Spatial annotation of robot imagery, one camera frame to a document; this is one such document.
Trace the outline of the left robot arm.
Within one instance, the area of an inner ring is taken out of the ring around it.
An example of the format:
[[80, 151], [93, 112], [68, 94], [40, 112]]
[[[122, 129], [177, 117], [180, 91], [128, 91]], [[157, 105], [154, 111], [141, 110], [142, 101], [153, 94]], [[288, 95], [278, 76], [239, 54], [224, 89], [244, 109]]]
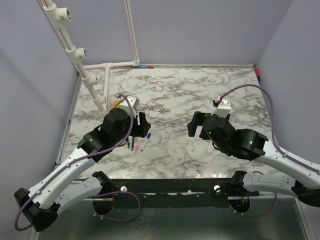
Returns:
[[93, 173], [78, 184], [73, 184], [73, 181], [124, 144], [129, 136], [146, 137], [150, 128], [144, 112], [131, 115], [121, 108], [111, 110], [102, 124], [85, 134], [69, 157], [45, 179], [29, 189], [20, 188], [14, 193], [19, 207], [14, 220], [15, 229], [26, 229], [18, 226], [20, 216], [24, 215], [30, 227], [41, 232], [74, 204], [89, 197], [106, 197], [113, 191], [113, 184], [102, 171]]

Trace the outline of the dark blue pen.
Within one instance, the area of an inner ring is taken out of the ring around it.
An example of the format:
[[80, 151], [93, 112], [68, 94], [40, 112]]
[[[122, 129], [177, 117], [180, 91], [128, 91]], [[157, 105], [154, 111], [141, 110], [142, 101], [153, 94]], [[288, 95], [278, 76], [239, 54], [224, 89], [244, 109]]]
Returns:
[[131, 151], [134, 151], [134, 146], [135, 146], [135, 137], [132, 137], [132, 141], [131, 141]]

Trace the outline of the red pen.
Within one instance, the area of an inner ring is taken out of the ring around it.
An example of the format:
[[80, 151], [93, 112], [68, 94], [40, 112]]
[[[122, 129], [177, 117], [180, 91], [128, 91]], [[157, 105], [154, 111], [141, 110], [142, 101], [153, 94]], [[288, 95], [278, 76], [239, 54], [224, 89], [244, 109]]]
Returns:
[[135, 154], [135, 155], [137, 155], [138, 152], [139, 152], [142, 139], [143, 139], [143, 138], [140, 137], [139, 140], [138, 140], [138, 143], [137, 143], [137, 145], [136, 145], [136, 147], [135, 147], [135, 150], [134, 150], [134, 154]]

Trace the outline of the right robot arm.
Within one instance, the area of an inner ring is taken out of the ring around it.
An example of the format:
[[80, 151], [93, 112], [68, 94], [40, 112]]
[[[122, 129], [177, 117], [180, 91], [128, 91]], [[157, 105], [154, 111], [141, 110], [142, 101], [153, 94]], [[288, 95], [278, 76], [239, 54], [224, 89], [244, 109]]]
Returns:
[[240, 196], [244, 192], [273, 192], [298, 198], [306, 205], [320, 206], [320, 166], [302, 157], [276, 148], [265, 135], [253, 129], [235, 129], [228, 117], [196, 111], [187, 124], [194, 137], [201, 126], [200, 138], [211, 140], [213, 147], [227, 156], [255, 161], [278, 170], [279, 174], [241, 172], [233, 175], [229, 189]]

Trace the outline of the grey pen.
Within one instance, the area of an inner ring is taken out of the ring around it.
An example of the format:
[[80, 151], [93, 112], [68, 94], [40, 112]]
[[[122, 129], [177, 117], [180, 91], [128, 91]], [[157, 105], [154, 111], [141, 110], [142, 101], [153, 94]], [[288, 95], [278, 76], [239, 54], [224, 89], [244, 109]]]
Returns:
[[144, 143], [143, 143], [143, 145], [142, 145], [142, 147], [141, 147], [141, 149], [140, 149], [141, 152], [142, 152], [142, 151], [144, 150], [144, 148], [146, 147], [146, 145], [147, 145], [150, 137], [151, 137], [151, 133], [148, 133], [147, 136], [146, 136], [146, 139], [145, 139], [145, 141], [144, 141]]

